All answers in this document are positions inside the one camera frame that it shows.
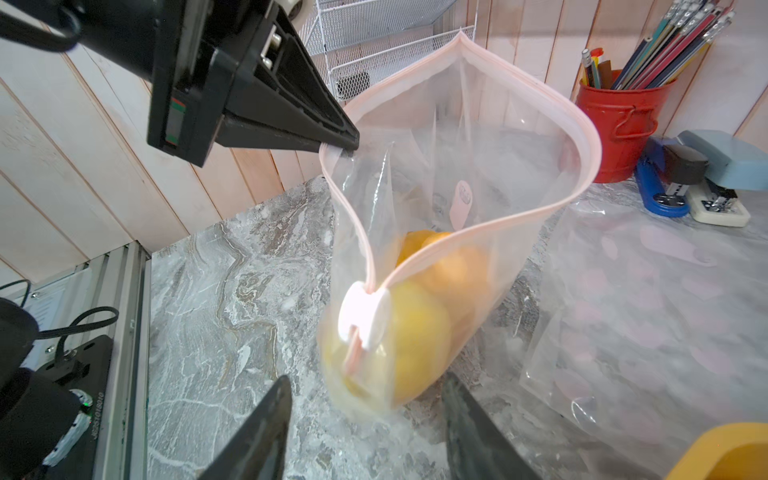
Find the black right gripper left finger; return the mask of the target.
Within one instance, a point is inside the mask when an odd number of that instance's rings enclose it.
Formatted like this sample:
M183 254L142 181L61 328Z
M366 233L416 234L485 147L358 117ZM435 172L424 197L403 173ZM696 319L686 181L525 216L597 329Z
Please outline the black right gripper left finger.
M291 382L283 375L199 479L282 479L291 413Z

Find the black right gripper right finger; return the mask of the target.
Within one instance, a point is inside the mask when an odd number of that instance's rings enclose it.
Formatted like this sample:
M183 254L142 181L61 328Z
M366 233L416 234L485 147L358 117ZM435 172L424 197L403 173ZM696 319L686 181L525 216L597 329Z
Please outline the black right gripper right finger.
M444 375L441 400L451 479L539 479L452 372Z

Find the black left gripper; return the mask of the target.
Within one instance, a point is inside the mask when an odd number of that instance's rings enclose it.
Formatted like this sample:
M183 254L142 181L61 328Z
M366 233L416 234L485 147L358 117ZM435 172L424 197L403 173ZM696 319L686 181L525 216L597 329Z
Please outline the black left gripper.
M4 39L50 52L82 44L152 86L147 142L201 166L214 144L317 153L359 147L275 1L15 1Z

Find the clear zipper bag pink zip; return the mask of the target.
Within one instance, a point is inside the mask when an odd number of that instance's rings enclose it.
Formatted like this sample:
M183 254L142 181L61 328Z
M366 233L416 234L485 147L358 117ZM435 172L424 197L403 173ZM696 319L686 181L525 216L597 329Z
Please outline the clear zipper bag pink zip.
M490 253L486 320L543 223L601 162L597 130L572 101L464 34L345 110L359 147L319 152L335 213L321 324L352 283L373 293L412 280L464 245Z

